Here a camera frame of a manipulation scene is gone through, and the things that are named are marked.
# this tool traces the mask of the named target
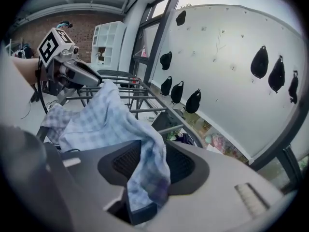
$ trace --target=black mesh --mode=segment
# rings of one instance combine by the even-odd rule
[[[112,160],[112,167],[128,180],[140,162],[140,148],[133,148]]]
[[[188,177],[195,168],[195,163],[184,153],[168,147],[166,161],[170,169],[170,183],[174,184]]]

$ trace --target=metal frame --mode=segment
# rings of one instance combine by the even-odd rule
[[[144,16],[141,21],[140,29],[154,24],[153,22],[154,20],[152,19],[149,20],[149,22],[147,22],[147,18],[149,18],[148,14],[152,11],[152,8],[155,8],[155,6],[161,1],[163,0],[155,0],[147,5],[144,12]],[[176,9],[177,3],[178,0],[169,0],[164,10],[164,13],[162,14],[162,17],[159,21],[160,24],[157,33],[155,35],[149,59],[147,59],[147,68],[143,80],[144,83],[148,86],[150,85],[149,78],[155,63],[155,57],[163,37],[168,17],[170,13]],[[132,64],[131,67],[135,67],[136,64],[138,64],[138,61],[141,61],[141,59],[136,60],[137,62],[134,62],[135,59],[134,57],[132,58],[134,64]],[[287,149],[287,147],[296,136],[309,111],[309,70],[307,71],[306,76],[304,76],[303,78],[304,78],[304,85],[302,88],[302,93],[300,95],[299,102],[297,104],[297,109],[295,113],[291,116],[288,125],[286,126],[284,131],[279,135],[277,140],[275,140],[275,142],[250,165],[252,169],[257,171],[262,167],[264,167],[265,165],[267,165],[275,157],[277,157],[280,163],[282,164],[283,168],[287,172],[291,182],[296,186],[300,183],[302,177],[300,176],[300,169],[297,164],[297,160],[294,154],[292,153],[291,148]]]
[[[200,136],[191,128],[191,126],[185,122],[185,120],[179,116],[177,112],[174,111],[172,107],[169,105],[164,104],[164,102],[156,96],[150,88],[145,85],[140,79],[135,78],[133,75],[130,75],[125,72],[116,72],[116,71],[109,71],[109,70],[100,70],[98,73],[101,75],[102,79],[111,79],[115,80],[114,83],[119,84],[117,80],[127,80],[128,83],[123,83],[123,84],[132,84],[132,85],[138,85],[140,88],[130,88],[130,87],[120,87],[119,91],[125,91],[129,92],[132,90],[133,95],[125,95],[125,96],[120,96],[121,99],[132,99],[130,105],[128,106],[129,111],[131,113],[135,114],[135,118],[138,119],[139,113],[146,113],[146,112],[160,112],[160,111],[167,111],[171,117],[173,117],[179,125],[173,126],[170,128],[166,128],[164,130],[159,130],[158,133],[161,135],[167,134],[171,131],[179,130],[181,128],[184,128],[185,131],[193,138],[195,141],[196,145],[198,147],[203,147],[202,139]],[[75,92],[75,89],[69,90],[65,94],[61,94],[61,96],[58,97],[59,104],[64,105],[67,100],[80,100],[83,104],[83,106],[86,106],[86,103],[84,100],[90,100],[93,97],[93,93],[98,92],[101,87],[83,87],[80,90],[77,90],[78,96],[72,96],[72,94]],[[147,109],[141,109],[141,104],[143,101],[147,101],[148,99],[155,99],[162,107],[155,107],[152,106],[149,102],[147,103],[150,108]],[[132,109],[133,101],[136,100],[136,109]],[[48,128],[46,127],[40,127],[37,136],[41,139],[41,141],[44,141],[46,135],[48,132]]]

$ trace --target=plaid cloth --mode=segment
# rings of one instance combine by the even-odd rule
[[[63,152],[141,140],[140,162],[127,183],[131,211],[152,202],[158,206],[166,202],[170,171],[162,136],[129,112],[112,81],[107,80],[81,112],[65,111],[55,104],[41,126],[50,128],[47,137],[52,143],[60,144]]]

